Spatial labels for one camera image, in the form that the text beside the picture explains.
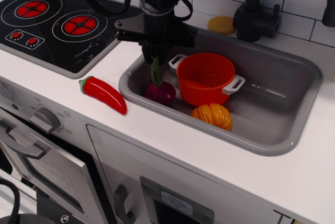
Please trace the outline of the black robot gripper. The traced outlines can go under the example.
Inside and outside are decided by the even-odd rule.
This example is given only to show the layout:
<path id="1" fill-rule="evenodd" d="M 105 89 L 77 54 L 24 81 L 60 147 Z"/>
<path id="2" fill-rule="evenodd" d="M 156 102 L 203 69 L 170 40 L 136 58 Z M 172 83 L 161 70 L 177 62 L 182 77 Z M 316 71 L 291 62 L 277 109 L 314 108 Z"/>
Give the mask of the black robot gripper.
<path id="1" fill-rule="evenodd" d="M 137 42 L 142 47 L 144 60 L 152 64 L 157 57 L 164 64 L 173 47 L 193 48 L 198 29 L 176 17 L 174 11 L 163 16 L 141 14 L 115 22 L 117 38 Z"/>

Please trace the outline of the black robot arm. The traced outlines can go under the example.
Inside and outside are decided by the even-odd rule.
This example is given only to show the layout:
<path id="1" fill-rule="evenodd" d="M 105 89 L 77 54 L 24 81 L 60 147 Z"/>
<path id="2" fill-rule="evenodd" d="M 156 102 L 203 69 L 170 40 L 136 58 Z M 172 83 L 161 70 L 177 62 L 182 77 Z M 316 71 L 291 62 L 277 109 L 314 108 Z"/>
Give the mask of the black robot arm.
<path id="1" fill-rule="evenodd" d="M 191 15 L 175 15 L 179 1 L 193 10 L 188 0 L 139 0 L 141 14 L 115 22 L 118 40 L 137 42 L 148 64 L 162 65 L 173 47 L 194 47 L 198 30 L 186 24 Z"/>

